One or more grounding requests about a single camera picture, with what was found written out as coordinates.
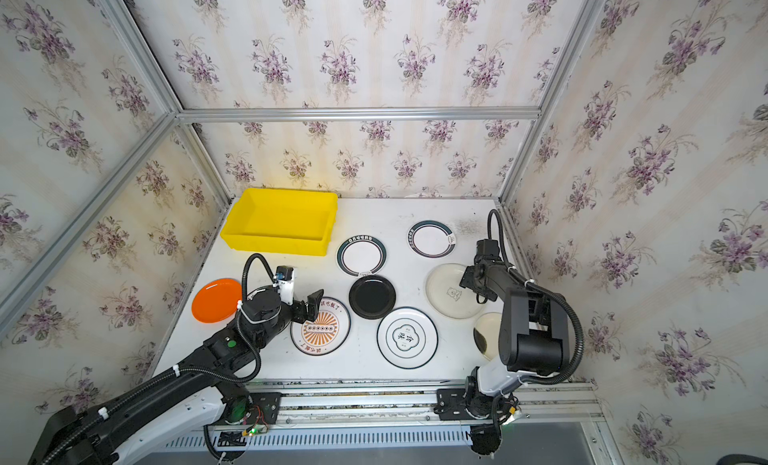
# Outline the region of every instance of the plate with orange sunburst pattern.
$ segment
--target plate with orange sunburst pattern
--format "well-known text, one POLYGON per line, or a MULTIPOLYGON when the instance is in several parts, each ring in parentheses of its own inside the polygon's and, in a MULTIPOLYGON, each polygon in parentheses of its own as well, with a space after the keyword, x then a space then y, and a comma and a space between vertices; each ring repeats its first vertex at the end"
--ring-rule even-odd
POLYGON ((293 322, 290 328, 293 345, 307 355, 330 354, 341 347, 349 334, 350 312, 346 305, 331 297, 320 301, 317 320, 293 322))

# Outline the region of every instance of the orange sunburst pattern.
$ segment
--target orange sunburst pattern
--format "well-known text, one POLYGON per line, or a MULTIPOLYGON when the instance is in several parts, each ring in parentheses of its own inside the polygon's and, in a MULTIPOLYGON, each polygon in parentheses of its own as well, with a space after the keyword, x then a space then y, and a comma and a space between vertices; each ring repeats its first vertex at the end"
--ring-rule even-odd
POLYGON ((339 333, 339 321, 329 311, 321 311, 317 320, 307 322, 301 328, 306 343, 315 347, 327 344, 339 333))

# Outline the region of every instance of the floral wallpaper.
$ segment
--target floral wallpaper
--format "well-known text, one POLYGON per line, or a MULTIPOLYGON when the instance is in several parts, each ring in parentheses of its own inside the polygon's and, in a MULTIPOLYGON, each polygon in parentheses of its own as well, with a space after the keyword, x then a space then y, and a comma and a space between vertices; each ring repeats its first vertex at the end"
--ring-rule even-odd
POLYGON ((125 2, 182 104, 229 108, 537 104, 582 0, 125 2))
POLYGON ((509 204, 626 463, 768 457, 766 10, 607 0, 509 204))
POLYGON ((265 187, 387 198, 498 196, 529 126, 373 120, 195 128, 232 196, 265 187))
POLYGON ((161 115, 95 0, 0 0, 0 296, 161 115))
MULTIPOLYGON (((26 460, 51 413, 115 397, 151 369, 222 216, 174 139, 136 172, 0 340, 0 404, 6 417, 24 417, 24 428, 6 423, 0 461, 26 460)), ((29 232, 6 225, 23 223, 12 207, 4 230, 29 232)))

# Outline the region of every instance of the gray floor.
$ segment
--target gray floor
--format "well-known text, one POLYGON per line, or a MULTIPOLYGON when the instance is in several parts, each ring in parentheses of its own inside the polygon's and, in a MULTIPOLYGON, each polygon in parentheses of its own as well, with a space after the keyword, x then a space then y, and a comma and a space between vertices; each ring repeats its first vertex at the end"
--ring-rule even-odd
MULTIPOLYGON (((490 457, 479 458, 490 463, 490 457)), ((235 464, 269 465, 409 465, 438 463, 464 465, 477 463, 469 447, 404 447, 340 451, 262 451, 248 452, 235 464)), ((579 423, 516 423, 504 429, 504 441, 495 454, 495 463, 568 463, 594 465, 579 423)), ((203 453, 152 453, 140 465, 213 465, 216 460, 203 453)))

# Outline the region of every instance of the yellow plastic bin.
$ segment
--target yellow plastic bin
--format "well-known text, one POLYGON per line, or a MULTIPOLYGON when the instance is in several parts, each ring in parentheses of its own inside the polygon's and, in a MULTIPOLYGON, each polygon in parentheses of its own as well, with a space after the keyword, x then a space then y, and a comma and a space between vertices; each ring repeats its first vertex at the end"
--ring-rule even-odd
POLYGON ((325 255, 338 200, 331 192, 248 189, 226 217, 221 238, 235 250, 325 255))

